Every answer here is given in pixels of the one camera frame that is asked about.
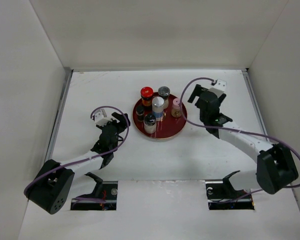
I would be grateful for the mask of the small dark spice bottle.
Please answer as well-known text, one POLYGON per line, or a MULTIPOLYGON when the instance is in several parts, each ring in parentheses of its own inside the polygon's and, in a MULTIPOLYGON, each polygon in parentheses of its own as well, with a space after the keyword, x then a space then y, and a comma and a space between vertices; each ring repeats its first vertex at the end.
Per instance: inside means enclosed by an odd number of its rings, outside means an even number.
POLYGON ((137 120, 139 122, 143 122, 144 116, 145 116, 145 109, 144 109, 143 105, 138 105, 135 109, 135 113, 137 115, 137 120))

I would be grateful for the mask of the black cap white bottle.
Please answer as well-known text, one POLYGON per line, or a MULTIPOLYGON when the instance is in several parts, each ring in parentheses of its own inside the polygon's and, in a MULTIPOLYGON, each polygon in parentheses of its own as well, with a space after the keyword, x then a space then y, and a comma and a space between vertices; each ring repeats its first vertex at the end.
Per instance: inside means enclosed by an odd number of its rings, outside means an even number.
POLYGON ((153 134, 157 129, 156 116, 148 113, 143 119, 143 128, 147 134, 153 134))

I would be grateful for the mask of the pink cap bottle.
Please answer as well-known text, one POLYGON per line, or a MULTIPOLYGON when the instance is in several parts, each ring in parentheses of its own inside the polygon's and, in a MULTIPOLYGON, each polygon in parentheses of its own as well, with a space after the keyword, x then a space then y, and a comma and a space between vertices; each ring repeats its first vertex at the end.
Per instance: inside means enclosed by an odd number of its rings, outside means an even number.
POLYGON ((171 115, 174 118, 180 118, 181 115, 182 115, 181 108, 180 108, 180 99, 179 98, 175 98, 172 101, 171 115))

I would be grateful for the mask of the grey lid white shaker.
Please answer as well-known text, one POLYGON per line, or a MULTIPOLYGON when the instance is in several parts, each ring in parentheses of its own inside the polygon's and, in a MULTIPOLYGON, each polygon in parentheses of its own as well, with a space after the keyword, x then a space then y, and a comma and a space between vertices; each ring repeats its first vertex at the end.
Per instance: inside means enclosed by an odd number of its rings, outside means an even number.
POLYGON ((170 88, 167 86, 161 86, 158 88, 158 95, 164 100, 163 108, 167 109, 169 106, 170 88))

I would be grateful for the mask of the red lid sauce jar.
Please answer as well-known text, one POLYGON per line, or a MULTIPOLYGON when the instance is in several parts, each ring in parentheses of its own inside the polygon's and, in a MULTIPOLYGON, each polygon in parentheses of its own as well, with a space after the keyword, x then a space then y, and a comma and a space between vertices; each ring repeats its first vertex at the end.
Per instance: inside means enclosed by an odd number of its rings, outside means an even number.
POLYGON ((154 96, 154 90, 149 87, 145 86, 140 90, 141 96, 141 103, 144 107, 149 108, 152 106, 152 99, 154 96))

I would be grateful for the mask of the silver lid blue label bottle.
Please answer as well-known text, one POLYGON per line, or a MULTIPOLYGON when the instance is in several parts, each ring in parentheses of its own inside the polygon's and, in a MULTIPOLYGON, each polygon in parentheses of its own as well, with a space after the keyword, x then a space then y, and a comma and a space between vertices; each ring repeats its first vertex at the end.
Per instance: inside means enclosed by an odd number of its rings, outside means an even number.
POLYGON ((152 114, 155 116, 157 122, 163 121, 164 104, 165 104, 165 101, 160 96, 156 96, 152 99, 152 114))

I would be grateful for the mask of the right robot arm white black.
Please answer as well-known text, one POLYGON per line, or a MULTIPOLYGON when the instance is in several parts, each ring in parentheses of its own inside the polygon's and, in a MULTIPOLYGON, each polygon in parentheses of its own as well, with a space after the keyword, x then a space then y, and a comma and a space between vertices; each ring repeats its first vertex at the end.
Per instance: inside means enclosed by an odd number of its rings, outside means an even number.
POLYGON ((271 144, 244 131, 232 118, 220 112, 226 98, 221 88, 205 88, 196 84, 188 103, 195 98, 199 120, 204 128, 216 137, 241 150, 256 163, 256 170, 249 173, 250 182, 256 183, 268 194, 275 194, 299 178, 291 150, 282 143, 271 144))

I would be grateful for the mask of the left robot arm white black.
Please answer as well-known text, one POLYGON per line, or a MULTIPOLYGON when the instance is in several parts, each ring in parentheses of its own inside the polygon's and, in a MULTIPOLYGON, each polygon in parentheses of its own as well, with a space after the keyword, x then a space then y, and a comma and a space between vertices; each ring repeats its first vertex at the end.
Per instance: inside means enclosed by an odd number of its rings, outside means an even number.
POLYGON ((86 194, 76 197, 75 200, 105 203, 103 199, 99 199, 102 195, 103 181, 92 172, 105 168, 112 161, 114 153, 126 140, 121 133, 129 132, 131 122, 126 113, 113 112, 112 117, 108 118, 101 109, 95 111, 91 118, 101 130, 91 150, 64 164, 53 159, 47 160, 34 180, 24 189, 25 197, 50 215, 61 210, 73 181, 81 176, 88 176, 95 182, 88 183, 85 187, 86 194))

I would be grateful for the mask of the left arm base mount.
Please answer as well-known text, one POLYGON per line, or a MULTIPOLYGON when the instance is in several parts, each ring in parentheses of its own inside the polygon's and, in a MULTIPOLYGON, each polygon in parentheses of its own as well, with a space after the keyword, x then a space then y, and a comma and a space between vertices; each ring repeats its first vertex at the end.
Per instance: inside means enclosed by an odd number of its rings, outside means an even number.
POLYGON ((74 197, 70 203, 71 211, 116 211, 118 187, 117 181, 103 181, 92 172, 85 176, 93 179, 95 186, 91 193, 74 197))

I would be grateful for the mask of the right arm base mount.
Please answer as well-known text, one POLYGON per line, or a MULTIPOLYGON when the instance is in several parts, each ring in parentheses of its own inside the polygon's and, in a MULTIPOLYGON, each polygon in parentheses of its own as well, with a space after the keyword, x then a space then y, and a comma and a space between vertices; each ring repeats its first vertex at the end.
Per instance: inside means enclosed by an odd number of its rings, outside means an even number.
POLYGON ((222 179, 212 179, 205 182, 207 205, 210 211, 255 209, 251 195, 238 199, 249 193, 250 190, 235 190, 230 183, 230 178, 239 172, 237 170, 222 179))

